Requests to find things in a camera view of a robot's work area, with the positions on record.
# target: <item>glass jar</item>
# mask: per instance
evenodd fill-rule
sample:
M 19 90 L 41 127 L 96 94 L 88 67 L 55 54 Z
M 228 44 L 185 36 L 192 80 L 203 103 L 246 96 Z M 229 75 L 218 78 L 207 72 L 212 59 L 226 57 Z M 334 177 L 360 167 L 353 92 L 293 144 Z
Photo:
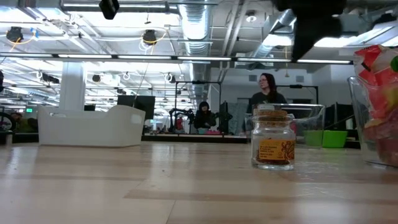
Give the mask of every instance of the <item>glass jar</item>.
M 295 133 L 286 111 L 258 111 L 253 117 L 252 165 L 267 170 L 294 168 Z

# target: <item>green basket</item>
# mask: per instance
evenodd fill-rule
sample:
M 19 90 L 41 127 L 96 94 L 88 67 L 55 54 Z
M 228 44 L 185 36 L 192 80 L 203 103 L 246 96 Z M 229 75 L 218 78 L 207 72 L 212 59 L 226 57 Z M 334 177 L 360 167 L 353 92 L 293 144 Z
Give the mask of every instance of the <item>green basket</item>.
M 346 144 L 347 131 L 324 131 L 323 147 L 342 148 Z
M 322 146 L 323 131 L 304 131 L 304 141 L 308 146 Z
M 308 146 L 342 148 L 347 134 L 347 131 L 305 131 L 304 140 Z

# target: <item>orange label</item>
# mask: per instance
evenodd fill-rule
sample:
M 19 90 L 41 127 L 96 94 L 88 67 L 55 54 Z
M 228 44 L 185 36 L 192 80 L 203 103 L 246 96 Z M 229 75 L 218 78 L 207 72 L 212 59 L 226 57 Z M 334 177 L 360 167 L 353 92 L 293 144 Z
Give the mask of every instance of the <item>orange label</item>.
M 259 145 L 260 159 L 292 160 L 294 159 L 293 140 L 262 140 Z

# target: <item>wooden table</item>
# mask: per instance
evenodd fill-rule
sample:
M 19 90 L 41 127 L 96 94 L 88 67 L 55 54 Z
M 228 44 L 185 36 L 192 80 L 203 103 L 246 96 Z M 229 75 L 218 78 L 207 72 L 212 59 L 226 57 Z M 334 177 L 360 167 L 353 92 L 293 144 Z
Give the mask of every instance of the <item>wooden table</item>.
M 1 223 L 396 224 L 398 171 L 359 150 L 297 149 L 253 169 L 245 144 L 0 149 Z

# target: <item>white storage tub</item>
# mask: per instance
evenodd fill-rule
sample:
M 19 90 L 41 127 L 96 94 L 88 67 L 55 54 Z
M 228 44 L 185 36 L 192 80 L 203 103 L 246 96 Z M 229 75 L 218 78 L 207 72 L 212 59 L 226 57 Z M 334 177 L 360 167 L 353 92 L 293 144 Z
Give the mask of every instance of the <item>white storage tub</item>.
M 40 145 L 127 147 L 141 143 L 145 112 L 117 105 L 108 112 L 38 105 Z

